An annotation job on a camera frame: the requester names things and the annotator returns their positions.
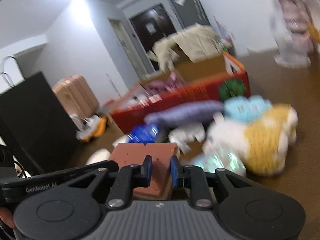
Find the black paper bag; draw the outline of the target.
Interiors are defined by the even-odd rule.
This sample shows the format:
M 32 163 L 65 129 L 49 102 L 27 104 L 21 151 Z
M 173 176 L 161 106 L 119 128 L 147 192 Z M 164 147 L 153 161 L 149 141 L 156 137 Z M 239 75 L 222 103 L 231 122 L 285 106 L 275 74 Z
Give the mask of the black paper bag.
M 42 72 L 1 95 L 1 139 L 32 176 L 66 168 L 76 132 Z

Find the orange snack bag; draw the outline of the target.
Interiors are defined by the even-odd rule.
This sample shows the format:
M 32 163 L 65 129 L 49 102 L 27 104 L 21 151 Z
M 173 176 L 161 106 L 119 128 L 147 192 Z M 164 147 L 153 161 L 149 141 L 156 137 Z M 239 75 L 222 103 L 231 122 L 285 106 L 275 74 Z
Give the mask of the orange snack bag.
M 94 115 L 91 118 L 84 118 L 82 121 L 84 121 L 84 126 L 77 131 L 76 138 L 81 142 L 89 142 L 92 138 L 102 136 L 113 120 L 109 116 Z

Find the glass vase base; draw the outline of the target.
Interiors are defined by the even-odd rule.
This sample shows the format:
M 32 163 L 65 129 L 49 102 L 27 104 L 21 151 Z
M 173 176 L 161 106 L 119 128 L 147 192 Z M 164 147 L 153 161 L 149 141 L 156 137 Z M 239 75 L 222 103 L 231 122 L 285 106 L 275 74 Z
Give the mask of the glass vase base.
M 313 43 L 308 33 L 310 16 L 305 3 L 303 0 L 278 1 L 286 32 L 275 36 L 279 54 L 274 57 L 274 61 L 285 68 L 308 68 L 311 63 L 308 52 Z

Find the grey refrigerator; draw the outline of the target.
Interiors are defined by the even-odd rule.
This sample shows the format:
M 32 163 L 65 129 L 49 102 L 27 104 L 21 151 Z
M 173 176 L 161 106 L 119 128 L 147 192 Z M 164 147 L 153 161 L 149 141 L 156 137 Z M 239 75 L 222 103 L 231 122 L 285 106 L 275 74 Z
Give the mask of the grey refrigerator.
M 183 29 L 196 23 L 210 25 L 200 0 L 169 0 L 169 3 Z

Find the dark entrance door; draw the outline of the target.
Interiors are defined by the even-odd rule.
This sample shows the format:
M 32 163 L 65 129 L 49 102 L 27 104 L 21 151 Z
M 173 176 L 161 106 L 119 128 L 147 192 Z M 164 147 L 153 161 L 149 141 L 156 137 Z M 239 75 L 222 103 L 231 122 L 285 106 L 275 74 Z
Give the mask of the dark entrance door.
M 147 53 L 155 42 L 176 32 L 162 3 L 130 18 L 130 22 Z

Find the yellow white plush toy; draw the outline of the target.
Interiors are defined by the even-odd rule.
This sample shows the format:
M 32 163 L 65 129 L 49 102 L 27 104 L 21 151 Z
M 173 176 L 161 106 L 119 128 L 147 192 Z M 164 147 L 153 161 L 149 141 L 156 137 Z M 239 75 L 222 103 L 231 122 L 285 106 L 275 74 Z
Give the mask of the yellow white plush toy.
M 257 176 L 271 177 L 284 170 L 288 148 L 297 139 L 298 114 L 291 105 L 275 104 L 247 124 L 220 112 L 213 119 L 203 143 L 205 154 L 226 146 Z

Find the light blue plush item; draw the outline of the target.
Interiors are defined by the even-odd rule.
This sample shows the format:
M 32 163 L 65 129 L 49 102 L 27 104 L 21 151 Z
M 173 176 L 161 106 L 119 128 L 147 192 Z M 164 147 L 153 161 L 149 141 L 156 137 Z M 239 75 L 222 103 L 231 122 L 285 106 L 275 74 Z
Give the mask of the light blue plush item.
M 259 118 L 271 107 L 270 100 L 266 100 L 259 95 L 250 96 L 249 98 L 237 96 L 224 102 L 224 114 L 230 119 L 249 123 Z

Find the beige coat on chair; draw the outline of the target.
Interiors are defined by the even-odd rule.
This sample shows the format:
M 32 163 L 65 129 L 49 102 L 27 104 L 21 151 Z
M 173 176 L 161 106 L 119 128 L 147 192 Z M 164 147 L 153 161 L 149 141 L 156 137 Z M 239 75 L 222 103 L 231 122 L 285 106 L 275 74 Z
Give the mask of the beige coat on chair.
M 219 41 L 212 27 L 196 23 L 155 42 L 147 56 L 166 73 L 174 70 L 175 63 L 182 58 L 174 49 L 180 48 L 187 59 L 195 63 L 219 56 L 222 53 Z

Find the blue packet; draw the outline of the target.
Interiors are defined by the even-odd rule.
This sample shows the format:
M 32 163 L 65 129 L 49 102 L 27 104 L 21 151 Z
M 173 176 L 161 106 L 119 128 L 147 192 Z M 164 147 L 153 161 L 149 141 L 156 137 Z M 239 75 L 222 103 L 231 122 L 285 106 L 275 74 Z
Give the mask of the blue packet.
M 149 144 L 155 143 L 160 134 L 158 125 L 140 125 L 135 126 L 127 135 L 128 143 Z

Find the pink suitcase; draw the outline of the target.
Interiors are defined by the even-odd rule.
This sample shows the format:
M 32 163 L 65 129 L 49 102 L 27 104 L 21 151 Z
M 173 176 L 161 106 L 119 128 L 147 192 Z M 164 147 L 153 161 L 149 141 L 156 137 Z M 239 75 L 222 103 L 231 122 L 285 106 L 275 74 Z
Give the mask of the pink suitcase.
M 99 108 L 96 96 L 79 74 L 61 79 L 52 90 L 68 115 L 90 118 Z

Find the orange cardboard box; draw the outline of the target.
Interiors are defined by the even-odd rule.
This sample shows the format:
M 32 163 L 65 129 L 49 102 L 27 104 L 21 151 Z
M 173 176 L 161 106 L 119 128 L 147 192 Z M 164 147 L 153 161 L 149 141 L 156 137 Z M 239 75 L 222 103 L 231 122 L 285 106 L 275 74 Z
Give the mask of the orange cardboard box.
M 228 53 L 197 63 L 180 64 L 174 72 L 183 83 L 182 87 L 150 95 L 145 88 L 153 79 L 144 80 L 133 85 L 112 106 L 110 115 L 123 133 L 142 125 L 146 115 L 183 103 L 206 100 L 224 102 L 234 96 L 251 96 L 244 65 Z

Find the purple plush toy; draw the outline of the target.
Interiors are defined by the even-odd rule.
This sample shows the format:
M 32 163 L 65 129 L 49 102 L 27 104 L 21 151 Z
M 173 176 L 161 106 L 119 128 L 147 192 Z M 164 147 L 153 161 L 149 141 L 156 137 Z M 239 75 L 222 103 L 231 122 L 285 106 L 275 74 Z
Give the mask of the purple plush toy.
M 215 100 L 194 101 L 171 107 L 145 116 L 144 122 L 162 127 L 179 127 L 192 123 L 208 123 L 216 112 L 222 113 L 224 105 Z

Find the pink satin cloth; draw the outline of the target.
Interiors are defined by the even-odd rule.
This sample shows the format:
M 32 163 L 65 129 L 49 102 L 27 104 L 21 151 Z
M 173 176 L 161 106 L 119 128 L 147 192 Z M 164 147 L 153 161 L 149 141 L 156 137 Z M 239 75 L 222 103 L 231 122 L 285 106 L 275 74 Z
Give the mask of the pink satin cloth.
M 157 95 L 164 92 L 174 92 L 175 90 L 182 88 L 184 82 L 175 72 L 171 72 L 169 77 L 165 80 L 155 80 L 148 83 L 145 86 L 146 92 L 150 95 Z

